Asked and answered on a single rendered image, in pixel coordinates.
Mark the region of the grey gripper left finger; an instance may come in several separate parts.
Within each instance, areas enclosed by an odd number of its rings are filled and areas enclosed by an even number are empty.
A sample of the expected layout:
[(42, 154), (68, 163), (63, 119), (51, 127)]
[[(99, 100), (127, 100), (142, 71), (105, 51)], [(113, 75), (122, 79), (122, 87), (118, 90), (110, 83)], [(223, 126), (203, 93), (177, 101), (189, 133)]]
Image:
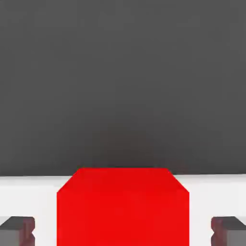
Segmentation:
[(11, 216), (0, 223), (0, 246), (35, 246), (34, 217)]

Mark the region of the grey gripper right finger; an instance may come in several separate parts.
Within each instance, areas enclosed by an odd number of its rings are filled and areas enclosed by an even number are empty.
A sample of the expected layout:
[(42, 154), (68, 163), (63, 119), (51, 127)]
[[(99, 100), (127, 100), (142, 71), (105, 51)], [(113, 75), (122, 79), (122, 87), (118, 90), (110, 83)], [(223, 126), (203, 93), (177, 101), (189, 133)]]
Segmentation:
[(211, 219), (211, 246), (246, 246), (246, 225), (234, 216)]

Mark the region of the small red cube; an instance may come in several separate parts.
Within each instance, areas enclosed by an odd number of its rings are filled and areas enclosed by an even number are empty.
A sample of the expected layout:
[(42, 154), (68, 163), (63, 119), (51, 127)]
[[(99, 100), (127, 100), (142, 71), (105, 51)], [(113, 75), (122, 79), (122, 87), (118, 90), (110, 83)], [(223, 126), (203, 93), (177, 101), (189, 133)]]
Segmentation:
[(81, 168), (57, 192), (57, 246), (189, 246), (189, 192), (165, 168)]

